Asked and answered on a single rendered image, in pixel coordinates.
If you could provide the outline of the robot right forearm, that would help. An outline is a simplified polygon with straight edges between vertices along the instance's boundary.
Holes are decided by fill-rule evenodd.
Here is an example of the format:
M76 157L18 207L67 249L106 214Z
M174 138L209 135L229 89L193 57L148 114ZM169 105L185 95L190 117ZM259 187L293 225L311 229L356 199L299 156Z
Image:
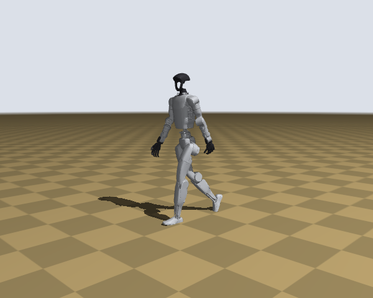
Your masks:
M167 134L168 134L168 132L169 132L170 129L171 129L171 125L167 125L165 123L165 125L163 126L163 130L162 130L162 132L161 132L161 134L159 136L159 137L161 137L160 142L163 143L165 141L165 139L168 136Z

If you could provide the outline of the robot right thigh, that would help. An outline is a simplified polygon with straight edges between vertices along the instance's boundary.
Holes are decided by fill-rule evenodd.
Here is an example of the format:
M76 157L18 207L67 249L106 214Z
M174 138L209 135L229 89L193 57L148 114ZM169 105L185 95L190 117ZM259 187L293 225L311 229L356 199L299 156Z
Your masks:
M179 161L180 159L180 156L182 154L182 151L183 149L180 147L180 144L178 144L176 147L175 147L175 153L176 153L176 156L177 156L177 160ZM190 169L188 170L186 176L192 180L193 182L200 182L201 179L202 179L202 175L201 173L199 172L193 172L193 168L192 168L192 165L190 166Z

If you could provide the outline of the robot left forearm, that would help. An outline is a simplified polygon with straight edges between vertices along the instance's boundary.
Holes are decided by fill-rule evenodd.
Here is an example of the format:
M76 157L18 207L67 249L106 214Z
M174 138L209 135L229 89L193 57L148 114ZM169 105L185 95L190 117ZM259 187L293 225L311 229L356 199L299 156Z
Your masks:
M204 118L201 118L201 119L202 119L203 125L199 126L199 128L200 128L200 130L201 130L201 132L203 134L203 137L205 139L207 139L207 141L209 143L210 141L212 141L212 139L210 137L210 133L208 132L207 124L206 124Z

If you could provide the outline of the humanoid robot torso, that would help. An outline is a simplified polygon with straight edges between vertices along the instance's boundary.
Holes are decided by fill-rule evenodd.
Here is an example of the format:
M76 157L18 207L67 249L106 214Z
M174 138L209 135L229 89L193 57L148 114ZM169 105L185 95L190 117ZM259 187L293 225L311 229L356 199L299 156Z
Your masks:
M179 94L180 93L177 93L177 95L172 99L172 109L176 129L183 129L183 131L179 132L181 134L179 144L180 147L184 149L187 143L195 143L195 138L191 136L191 133L187 130L193 128L195 114L186 100L188 96L192 95L189 93L182 93L183 95L178 96Z

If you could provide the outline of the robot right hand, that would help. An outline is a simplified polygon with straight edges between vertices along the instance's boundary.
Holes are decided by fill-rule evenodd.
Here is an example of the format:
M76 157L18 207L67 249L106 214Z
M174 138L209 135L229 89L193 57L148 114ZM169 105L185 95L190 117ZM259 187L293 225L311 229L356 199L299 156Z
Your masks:
M161 139L161 137L159 137L159 138L157 139L157 143L155 143L155 145L153 145L153 146L151 147L151 150L152 150L151 154L152 154L154 157L159 157L159 150L160 150L161 144L163 144L162 142L160 142L160 139Z

